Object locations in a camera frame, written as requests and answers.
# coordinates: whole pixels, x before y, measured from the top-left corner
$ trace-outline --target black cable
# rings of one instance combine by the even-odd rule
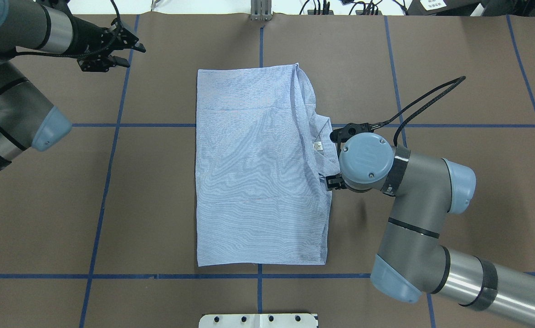
[[[395,135],[393,135],[393,145],[397,146],[397,138],[399,137],[399,134],[405,128],[405,125],[407,125],[407,123],[409,123],[411,120],[413,120],[415,118],[415,116],[418,116],[419,114],[421,114],[429,106],[433,105],[436,101],[440,100],[443,96],[447,95],[450,91],[452,91],[455,87],[457,87],[465,79],[466,79],[466,77],[461,76],[461,77],[459,77],[457,79],[453,79],[453,80],[451,80],[451,81],[449,81],[447,83],[444,83],[444,84],[440,85],[439,87],[435,87],[434,89],[432,89],[432,91],[427,92],[422,97],[416,99],[414,102],[412,102],[411,104],[407,105],[403,110],[399,111],[399,113],[405,112],[405,110],[407,110],[407,108],[410,108],[411,106],[413,106],[414,104],[416,104],[420,100],[424,99],[428,95],[434,93],[435,91],[438,91],[442,87],[446,87],[446,86],[450,85],[450,87],[448,87],[448,89],[445,89],[442,93],[440,93],[440,95],[437,95],[432,100],[430,100],[425,105],[423,105],[421,108],[416,110],[413,114],[411,114],[408,118],[406,118],[405,121],[403,121],[403,123],[401,123],[401,125],[399,125],[399,127],[397,128],[397,131],[395,131]]]
[[[310,0],[306,0],[306,2],[303,4],[302,6],[302,9],[300,9],[300,13],[298,15],[302,15],[302,12],[304,10],[304,8],[306,7],[306,5],[310,2]]]
[[[530,0],[526,0],[525,6],[523,7],[523,11],[522,11],[522,15],[521,16],[525,15],[526,9],[529,8],[529,5],[530,5]]]
[[[399,5],[399,8],[401,8],[401,10],[403,11],[403,13],[405,15],[407,15],[407,7],[405,7],[405,0],[403,0],[403,4],[401,4],[401,2],[397,1],[397,0],[393,0],[393,2],[395,2],[396,4]]]
[[[87,56],[93,56],[93,55],[99,54],[99,53],[107,50],[113,44],[113,42],[116,40],[116,38],[118,37],[118,33],[119,33],[120,28],[122,26],[121,25],[122,18],[120,17],[120,12],[118,10],[118,6],[116,6],[116,3],[113,0],[110,0],[110,2],[112,3],[113,9],[116,11],[116,17],[117,17],[118,21],[116,22],[115,30],[113,30],[112,39],[109,40],[109,42],[105,46],[103,46],[103,48],[100,48],[100,49],[92,51],[92,52],[87,52],[87,54],[78,54],[78,55],[47,54],[46,52],[23,51],[23,52],[17,52],[15,56],[45,56],[45,57],[57,57],[57,58],[84,58],[84,57],[87,57]]]
[[[379,4],[383,2],[383,0],[379,0],[379,2],[377,2],[375,4],[375,12],[371,13],[371,15],[378,15],[379,14]]]
[[[353,9],[354,9],[357,5],[363,5],[363,11],[365,10],[365,6],[367,6],[367,4],[365,4],[364,1],[353,2],[353,7],[350,9],[350,11],[349,11],[349,15],[350,15],[351,13],[353,13]]]

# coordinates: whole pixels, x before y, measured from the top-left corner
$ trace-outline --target wire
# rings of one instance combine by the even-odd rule
[[[442,93],[440,93],[440,95],[437,95],[432,100],[430,100],[425,105],[423,105],[421,108],[416,110],[413,114],[411,114],[408,118],[406,118],[405,121],[403,121],[403,123],[401,123],[401,125],[399,125],[399,127],[397,128],[397,131],[395,131],[395,135],[393,135],[393,145],[397,146],[397,138],[399,137],[399,134],[405,128],[405,125],[407,125],[407,123],[409,123],[411,120],[413,120],[415,118],[415,116],[418,116],[419,114],[421,114],[429,106],[433,105],[436,101],[440,100],[443,96],[447,95],[450,91],[452,91],[455,87],[457,87],[465,79],[466,79],[466,77],[461,76],[461,77],[458,77],[457,79],[453,79],[453,80],[451,80],[451,81],[449,81],[447,83],[444,83],[444,84],[442,84],[442,85],[440,85],[438,87],[435,87],[431,91],[427,92],[425,95],[417,98],[411,104],[408,104],[407,106],[405,106],[405,108],[403,110],[400,110],[399,113],[396,116],[393,116],[390,119],[390,121],[395,120],[395,118],[397,118],[399,115],[403,114],[403,112],[405,112],[408,108],[410,108],[411,106],[413,106],[416,103],[420,102],[422,99],[428,97],[430,94],[442,89],[443,87],[446,87],[446,86],[450,85],[450,87],[448,87],[448,89],[445,89]]]
[[[526,0],[521,16],[524,16],[526,14],[526,9],[529,8],[529,5],[530,5],[530,0]]]
[[[17,52],[15,54],[15,56],[45,56],[45,57],[58,57],[58,58],[84,58],[84,57],[87,57],[87,56],[93,56],[93,55],[99,54],[99,53],[107,50],[113,44],[113,42],[116,40],[116,38],[118,37],[118,33],[119,33],[120,28],[122,26],[121,25],[122,18],[120,17],[120,12],[118,10],[118,6],[116,6],[116,3],[113,0],[110,0],[110,2],[112,3],[113,9],[116,12],[116,17],[117,17],[118,21],[116,22],[116,28],[113,31],[112,39],[110,39],[109,42],[105,46],[103,46],[103,48],[100,48],[98,50],[94,50],[92,52],[87,52],[86,54],[77,54],[77,55],[47,54],[46,52],[23,51],[23,52]]]
[[[363,5],[363,11],[365,11],[365,7],[367,6],[367,4],[365,4],[364,1],[353,2],[353,6],[352,6],[352,8],[351,8],[350,11],[349,11],[349,15],[350,15],[351,13],[353,13],[353,9],[354,9],[357,5]]]
[[[403,13],[405,13],[405,15],[407,15],[407,7],[405,7],[405,0],[403,0],[403,4],[401,4],[401,2],[399,2],[397,0],[392,0],[392,1],[395,2],[396,4],[398,4],[399,8],[401,8]]]
[[[310,0],[306,0],[306,2],[303,4],[302,9],[300,9],[300,13],[298,15],[302,15],[302,12],[306,5],[310,2]]]
[[[374,4],[372,1],[368,3],[365,3],[364,1],[353,2],[353,7],[350,9],[349,15],[353,13],[353,9],[355,9],[357,5],[363,5],[363,13],[361,13],[361,15],[376,15],[376,13],[379,12],[379,7],[377,5],[382,1],[383,0],[380,0],[376,4]]]

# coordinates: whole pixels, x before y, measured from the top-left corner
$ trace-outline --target metal bracket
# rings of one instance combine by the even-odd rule
[[[156,6],[159,4],[161,0],[152,0],[152,4],[150,5],[150,11],[154,11],[156,9]]]
[[[251,0],[251,20],[271,21],[272,0]]]

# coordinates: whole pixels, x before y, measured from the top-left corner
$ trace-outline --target folded shirt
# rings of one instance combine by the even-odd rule
[[[340,172],[330,119],[298,64],[199,70],[197,260],[325,264]]]

